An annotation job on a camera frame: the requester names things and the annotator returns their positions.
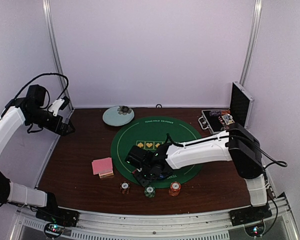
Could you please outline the red poker chip stack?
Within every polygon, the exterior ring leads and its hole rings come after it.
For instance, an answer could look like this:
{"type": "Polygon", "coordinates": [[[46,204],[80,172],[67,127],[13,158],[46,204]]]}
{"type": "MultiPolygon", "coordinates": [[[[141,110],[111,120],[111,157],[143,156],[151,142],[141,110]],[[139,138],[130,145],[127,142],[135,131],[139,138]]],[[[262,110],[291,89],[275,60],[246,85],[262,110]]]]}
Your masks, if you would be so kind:
{"type": "Polygon", "coordinates": [[[176,197],[180,194],[180,191],[181,191],[181,184],[179,182],[175,181],[170,184],[170,188],[168,190],[170,196],[176,197]]]}

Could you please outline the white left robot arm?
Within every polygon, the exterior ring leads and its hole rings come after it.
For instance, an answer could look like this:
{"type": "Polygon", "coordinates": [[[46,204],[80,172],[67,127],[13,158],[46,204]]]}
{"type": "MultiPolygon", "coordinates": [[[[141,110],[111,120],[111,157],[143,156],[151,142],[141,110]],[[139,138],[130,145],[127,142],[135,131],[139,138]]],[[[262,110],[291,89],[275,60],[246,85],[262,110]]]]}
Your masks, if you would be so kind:
{"type": "MultiPolygon", "coordinates": [[[[69,98],[59,97],[53,103],[45,105],[47,96],[46,88],[38,84],[31,85],[25,97],[12,99],[5,107],[0,116],[0,157],[11,137],[22,125],[28,127],[28,133],[32,133],[34,125],[59,136],[75,132],[72,122],[59,115],[59,111],[70,103],[69,98]]],[[[53,194],[14,183],[0,171],[0,205],[6,203],[42,208],[43,215],[51,222],[62,218],[62,211],[55,206],[53,194]]]]}

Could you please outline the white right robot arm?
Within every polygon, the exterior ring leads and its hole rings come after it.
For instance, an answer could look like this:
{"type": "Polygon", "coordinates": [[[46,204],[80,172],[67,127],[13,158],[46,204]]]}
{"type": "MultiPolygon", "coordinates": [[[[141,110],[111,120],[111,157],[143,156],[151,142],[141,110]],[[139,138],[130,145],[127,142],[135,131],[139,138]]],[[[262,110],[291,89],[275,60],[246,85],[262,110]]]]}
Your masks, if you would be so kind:
{"type": "Polygon", "coordinates": [[[218,161],[234,163],[250,196],[246,216],[251,221],[258,220],[266,212],[268,202],[262,152],[260,142],[239,123],[232,123],[218,134],[186,142],[175,142],[168,134],[155,151],[134,145],[125,158],[135,167],[133,176],[144,187],[167,179],[174,170],[218,161]]]}

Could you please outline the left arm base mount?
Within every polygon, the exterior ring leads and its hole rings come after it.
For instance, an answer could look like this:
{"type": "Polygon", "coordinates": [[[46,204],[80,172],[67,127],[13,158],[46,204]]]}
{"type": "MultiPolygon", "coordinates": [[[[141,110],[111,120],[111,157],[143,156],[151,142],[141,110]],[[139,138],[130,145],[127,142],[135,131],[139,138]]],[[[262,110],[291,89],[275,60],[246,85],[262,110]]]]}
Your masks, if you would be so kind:
{"type": "Polygon", "coordinates": [[[79,215],[76,210],[60,208],[56,196],[52,192],[47,192],[46,206],[36,207],[35,217],[63,227],[76,227],[79,215]]]}

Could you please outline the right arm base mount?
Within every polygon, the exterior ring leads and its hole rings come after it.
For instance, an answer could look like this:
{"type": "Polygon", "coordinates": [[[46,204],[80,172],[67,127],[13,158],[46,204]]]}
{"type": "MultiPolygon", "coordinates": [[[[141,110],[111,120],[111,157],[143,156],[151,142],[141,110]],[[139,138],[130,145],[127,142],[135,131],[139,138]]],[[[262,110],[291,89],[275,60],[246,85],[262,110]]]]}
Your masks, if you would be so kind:
{"type": "Polygon", "coordinates": [[[249,223],[261,221],[272,216],[269,204],[264,206],[247,206],[234,209],[229,212],[232,226],[246,225],[249,223]]]}

